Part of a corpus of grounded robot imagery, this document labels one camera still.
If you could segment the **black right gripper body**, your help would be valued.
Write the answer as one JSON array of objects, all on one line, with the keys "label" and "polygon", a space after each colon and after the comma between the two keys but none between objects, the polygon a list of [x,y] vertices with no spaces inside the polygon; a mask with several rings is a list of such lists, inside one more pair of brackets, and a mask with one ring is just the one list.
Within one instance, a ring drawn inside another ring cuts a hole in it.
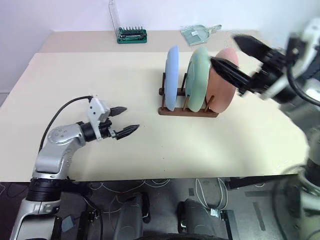
[{"label": "black right gripper body", "polygon": [[238,93],[243,95],[249,91],[262,95],[272,84],[283,75],[285,57],[273,48],[240,48],[249,57],[259,60],[262,65],[259,70],[248,77],[245,86],[238,88]]}]

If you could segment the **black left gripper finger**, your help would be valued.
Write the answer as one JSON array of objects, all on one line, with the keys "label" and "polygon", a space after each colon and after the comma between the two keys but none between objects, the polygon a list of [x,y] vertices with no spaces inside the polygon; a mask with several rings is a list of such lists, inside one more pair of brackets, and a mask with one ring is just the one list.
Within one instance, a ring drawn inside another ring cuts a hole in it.
[{"label": "black left gripper finger", "polygon": [[110,108],[109,116],[115,117],[117,115],[120,115],[121,113],[123,113],[126,110],[127,110],[127,108],[123,107],[123,106],[112,107],[112,108]]},{"label": "black left gripper finger", "polygon": [[134,124],[134,125],[129,125],[129,126],[123,128],[123,130],[115,131],[114,132],[115,133],[115,138],[117,140],[125,138],[125,137],[131,135],[133,132],[135,132],[139,127],[140,127],[139,124]]}]

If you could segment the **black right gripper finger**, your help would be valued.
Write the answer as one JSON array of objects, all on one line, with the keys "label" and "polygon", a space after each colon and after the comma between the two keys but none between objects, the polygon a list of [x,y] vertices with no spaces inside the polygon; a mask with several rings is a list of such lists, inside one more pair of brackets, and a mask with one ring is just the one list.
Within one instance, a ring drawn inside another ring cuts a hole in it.
[{"label": "black right gripper finger", "polygon": [[271,50],[270,47],[250,35],[235,34],[232,38],[243,53],[259,61],[262,61]]},{"label": "black right gripper finger", "polygon": [[233,86],[249,86],[251,77],[240,71],[231,61],[219,57],[210,57],[210,63],[215,72]]}]

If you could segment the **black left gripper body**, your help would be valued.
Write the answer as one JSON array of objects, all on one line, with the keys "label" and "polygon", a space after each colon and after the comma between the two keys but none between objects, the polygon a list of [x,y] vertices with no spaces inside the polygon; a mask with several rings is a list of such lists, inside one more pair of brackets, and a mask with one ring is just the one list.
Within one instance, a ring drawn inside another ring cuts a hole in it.
[{"label": "black left gripper body", "polygon": [[108,117],[106,118],[106,120],[99,123],[98,129],[102,139],[118,137],[117,133],[113,129],[111,129],[111,126],[112,122]]}]

